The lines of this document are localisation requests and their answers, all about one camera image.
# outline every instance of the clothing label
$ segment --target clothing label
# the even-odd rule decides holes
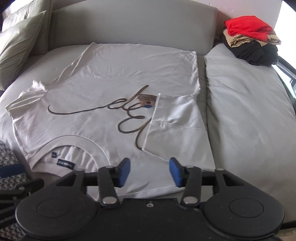
[[[62,159],[58,159],[57,165],[58,166],[61,166],[61,167],[69,168],[71,170],[74,170],[74,167],[75,167],[75,163],[69,162],[69,161],[65,161],[65,160],[62,160]]]
[[[139,94],[138,100],[141,102],[141,106],[144,106],[146,108],[151,108],[155,106],[155,102],[157,99],[157,96],[155,95],[146,95],[146,94]]]

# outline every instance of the silver bolt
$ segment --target silver bolt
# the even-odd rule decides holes
[[[198,199],[196,197],[188,196],[183,198],[183,202],[185,204],[196,204],[198,202]]]
[[[153,203],[147,203],[146,207],[154,207],[154,204]]]
[[[104,197],[102,202],[104,204],[115,204],[117,202],[117,198],[116,197]]]

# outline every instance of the black cloth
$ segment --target black cloth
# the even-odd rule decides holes
[[[266,44],[261,46],[256,40],[253,40],[250,43],[244,43],[239,47],[231,48],[228,45],[224,34],[220,36],[220,39],[235,57],[244,59],[251,65],[270,66],[275,64],[279,59],[276,45]]]

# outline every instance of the red cloth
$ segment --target red cloth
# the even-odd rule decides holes
[[[264,42],[267,42],[267,34],[269,35],[273,30],[271,26],[256,16],[241,16],[224,23],[230,36],[241,34]]]

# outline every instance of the houndstooth fabric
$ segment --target houndstooth fabric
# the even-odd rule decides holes
[[[0,141],[0,166],[9,166],[18,163],[19,161],[15,157],[12,150],[10,150],[4,142]],[[28,177],[25,172],[11,177],[0,178],[0,190],[14,189],[17,184],[26,181],[28,181]],[[17,223],[13,223],[5,228],[0,229],[0,240],[1,237],[10,240],[19,240],[23,235],[24,233]]]

